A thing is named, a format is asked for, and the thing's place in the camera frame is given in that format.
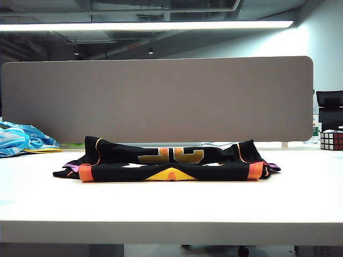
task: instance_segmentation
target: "desk divider panel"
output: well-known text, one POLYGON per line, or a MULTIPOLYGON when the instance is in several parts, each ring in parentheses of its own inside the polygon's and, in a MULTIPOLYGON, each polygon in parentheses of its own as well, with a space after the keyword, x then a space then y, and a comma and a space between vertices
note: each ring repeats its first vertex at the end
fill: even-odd
POLYGON ((312 135, 305 56, 7 63, 3 120, 60 143, 303 141, 312 135))

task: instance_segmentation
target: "folded shirt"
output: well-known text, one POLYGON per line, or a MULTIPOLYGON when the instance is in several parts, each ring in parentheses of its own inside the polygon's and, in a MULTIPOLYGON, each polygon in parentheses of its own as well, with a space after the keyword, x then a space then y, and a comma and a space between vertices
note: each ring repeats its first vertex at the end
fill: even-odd
POLYGON ((54 152, 61 152, 56 140, 36 127, 11 122, 0 123, 0 157, 54 152))
POLYGON ((218 147, 141 148, 86 137, 86 153, 55 177, 83 182, 266 179, 281 169, 261 158, 253 140, 218 147))

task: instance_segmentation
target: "ceiling light fixture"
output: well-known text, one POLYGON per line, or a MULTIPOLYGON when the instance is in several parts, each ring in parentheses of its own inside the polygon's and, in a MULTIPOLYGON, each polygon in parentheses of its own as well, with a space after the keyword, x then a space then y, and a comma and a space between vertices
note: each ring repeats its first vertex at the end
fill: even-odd
POLYGON ((171 29, 287 28, 293 21, 0 24, 0 31, 167 31, 171 29))

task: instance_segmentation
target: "blue patterned fabric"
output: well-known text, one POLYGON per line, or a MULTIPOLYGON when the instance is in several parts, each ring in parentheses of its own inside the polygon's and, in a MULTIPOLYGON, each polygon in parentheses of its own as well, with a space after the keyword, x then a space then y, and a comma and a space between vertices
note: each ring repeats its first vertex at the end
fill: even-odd
POLYGON ((0 122, 0 157, 60 151, 56 140, 32 125, 0 122))

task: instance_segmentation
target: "green object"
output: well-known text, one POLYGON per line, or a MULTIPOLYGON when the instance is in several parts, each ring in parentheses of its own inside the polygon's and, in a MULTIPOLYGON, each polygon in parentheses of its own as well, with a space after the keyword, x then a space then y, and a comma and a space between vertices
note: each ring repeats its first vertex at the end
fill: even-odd
POLYGON ((312 136, 317 137, 319 136, 319 128, 318 127, 313 127, 313 134, 312 136))

